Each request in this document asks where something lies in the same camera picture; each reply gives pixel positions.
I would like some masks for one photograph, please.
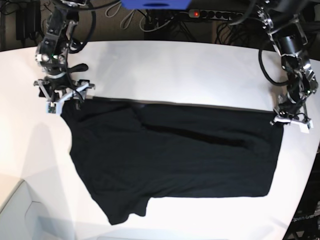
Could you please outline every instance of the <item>power strip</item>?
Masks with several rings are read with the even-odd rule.
[[[227,20],[232,21],[237,17],[241,17],[243,13],[231,11],[215,11],[215,10],[197,10],[191,9],[188,11],[189,17],[192,19],[212,19],[212,20]]]

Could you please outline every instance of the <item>white table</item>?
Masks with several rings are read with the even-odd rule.
[[[307,101],[314,129],[286,126],[270,192],[249,198],[152,198],[146,217],[131,214],[110,226],[91,199],[70,159],[71,132],[45,113],[33,82],[44,74],[35,48],[0,53],[0,174],[24,179],[33,201],[46,205],[62,239],[281,240],[306,186],[320,141],[320,94]],[[280,58],[265,52],[276,81]],[[258,51],[187,42],[92,42],[69,65],[89,65],[74,79],[96,84],[91,95],[109,98],[251,108],[272,111],[274,92],[258,63]],[[312,61],[320,76],[320,62]]]

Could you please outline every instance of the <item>black shirt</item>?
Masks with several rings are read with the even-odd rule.
[[[64,104],[75,168],[109,222],[146,215],[150,198],[262,197],[283,128],[273,112],[86,100]]]

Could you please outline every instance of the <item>black t-shirt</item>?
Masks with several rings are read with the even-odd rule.
[[[262,197],[283,136],[273,112],[86,100],[64,104],[77,173],[109,222],[150,198]]]

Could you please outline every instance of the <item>blue box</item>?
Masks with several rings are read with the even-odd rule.
[[[121,0],[127,9],[178,9],[184,10],[191,0]]]

